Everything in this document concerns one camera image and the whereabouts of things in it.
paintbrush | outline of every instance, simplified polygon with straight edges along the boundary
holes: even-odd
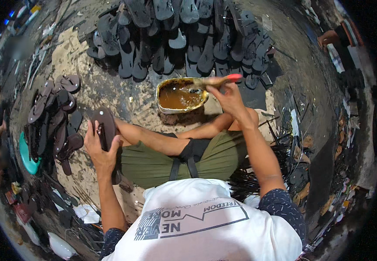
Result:
[[[184,89],[187,89],[190,93],[198,91],[206,91],[206,86],[212,86],[216,89],[219,89],[224,83],[227,82],[237,82],[242,79],[241,74],[230,74],[219,79],[210,79],[210,78],[192,78],[193,83],[186,85]]]

metal tin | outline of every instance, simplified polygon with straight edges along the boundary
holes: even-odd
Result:
[[[202,91],[203,92],[202,93],[202,101],[199,104],[197,104],[196,106],[186,107],[184,109],[171,109],[171,108],[164,108],[160,105],[160,102],[159,102],[160,90],[164,86],[167,86],[167,85],[172,84],[172,83],[180,83],[181,81],[186,81],[187,82],[186,84],[192,84],[193,79],[200,79],[200,78],[193,78],[193,77],[171,78],[171,79],[162,81],[158,84],[155,98],[157,100],[158,108],[160,109],[160,111],[162,113],[164,113],[164,114],[176,114],[176,113],[191,112],[193,110],[196,110],[196,109],[202,107],[204,105],[204,103],[207,102],[207,100],[209,99],[209,92]]]

patterned sleeve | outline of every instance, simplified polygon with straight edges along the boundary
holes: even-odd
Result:
[[[99,261],[113,253],[114,247],[124,234],[125,232],[118,228],[111,228],[104,234],[104,244],[102,252],[100,253]]]
[[[306,236],[305,220],[287,191],[280,188],[269,191],[259,202],[258,209],[267,211],[272,216],[284,218],[297,232],[302,240],[302,245],[304,245]]]

white plastic bag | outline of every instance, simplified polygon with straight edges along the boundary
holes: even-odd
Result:
[[[54,253],[64,260],[69,260],[77,251],[54,233],[48,232],[49,245]]]

red brush tip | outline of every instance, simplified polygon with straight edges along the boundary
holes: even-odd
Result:
[[[231,82],[236,82],[236,81],[239,81],[240,79],[242,79],[241,74],[230,74],[227,77],[228,77],[228,80],[231,81]]]

